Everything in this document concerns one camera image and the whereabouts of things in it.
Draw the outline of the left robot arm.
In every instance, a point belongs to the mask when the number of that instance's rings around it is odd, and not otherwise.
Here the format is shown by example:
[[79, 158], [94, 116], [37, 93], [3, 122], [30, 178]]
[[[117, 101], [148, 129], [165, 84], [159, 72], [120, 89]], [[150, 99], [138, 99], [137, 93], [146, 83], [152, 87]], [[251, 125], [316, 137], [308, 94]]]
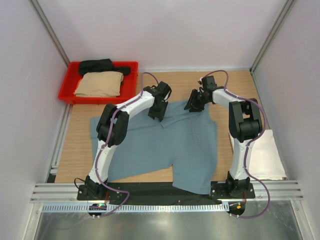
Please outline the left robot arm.
[[148, 116], [161, 122], [171, 93], [170, 86], [161, 81], [156, 86], [144, 87], [138, 95], [123, 103], [109, 103], [104, 107], [96, 127], [97, 152], [84, 184], [78, 187], [78, 200], [101, 200], [107, 194], [111, 189], [107, 186], [109, 167], [117, 147], [127, 135], [130, 119], [149, 109]]

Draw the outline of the blue t-shirt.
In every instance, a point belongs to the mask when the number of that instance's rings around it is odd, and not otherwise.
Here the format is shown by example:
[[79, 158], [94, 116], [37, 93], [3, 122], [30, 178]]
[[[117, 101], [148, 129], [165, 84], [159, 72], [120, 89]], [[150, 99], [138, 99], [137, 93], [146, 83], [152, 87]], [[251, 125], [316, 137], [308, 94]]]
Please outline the blue t-shirt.
[[102, 168], [103, 157], [96, 157], [101, 146], [96, 132], [100, 118], [91, 118], [92, 157], [100, 179], [113, 182], [172, 167], [173, 187], [208, 195], [218, 162], [217, 124], [209, 109], [189, 112], [186, 104], [185, 100], [170, 102], [162, 121], [151, 119], [147, 109], [130, 119], [107, 170]]

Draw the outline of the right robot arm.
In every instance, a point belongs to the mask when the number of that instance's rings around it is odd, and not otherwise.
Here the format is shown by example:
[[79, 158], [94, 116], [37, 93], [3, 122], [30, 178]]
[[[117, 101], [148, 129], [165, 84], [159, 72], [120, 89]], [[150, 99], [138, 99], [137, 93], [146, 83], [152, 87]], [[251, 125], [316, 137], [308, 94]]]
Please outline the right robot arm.
[[254, 98], [244, 98], [218, 86], [212, 75], [200, 79], [199, 89], [193, 89], [185, 110], [201, 112], [208, 103], [218, 104], [228, 109], [228, 129], [233, 138], [232, 165], [227, 173], [222, 189], [231, 198], [242, 198], [250, 188], [250, 163], [252, 148], [256, 138], [263, 132], [261, 108]]

